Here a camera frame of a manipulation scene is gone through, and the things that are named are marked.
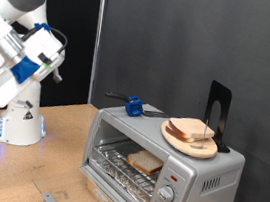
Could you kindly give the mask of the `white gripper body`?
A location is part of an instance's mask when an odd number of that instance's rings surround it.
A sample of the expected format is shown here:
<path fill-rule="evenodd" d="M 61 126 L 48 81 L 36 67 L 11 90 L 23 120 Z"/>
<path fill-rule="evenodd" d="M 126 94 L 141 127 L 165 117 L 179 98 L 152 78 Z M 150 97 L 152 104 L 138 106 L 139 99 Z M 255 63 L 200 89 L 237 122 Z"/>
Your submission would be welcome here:
<path fill-rule="evenodd" d="M 0 23 L 0 107 L 16 98 L 32 82 L 41 82 L 64 61 L 63 45 L 41 28 L 23 39 L 13 27 Z"/>

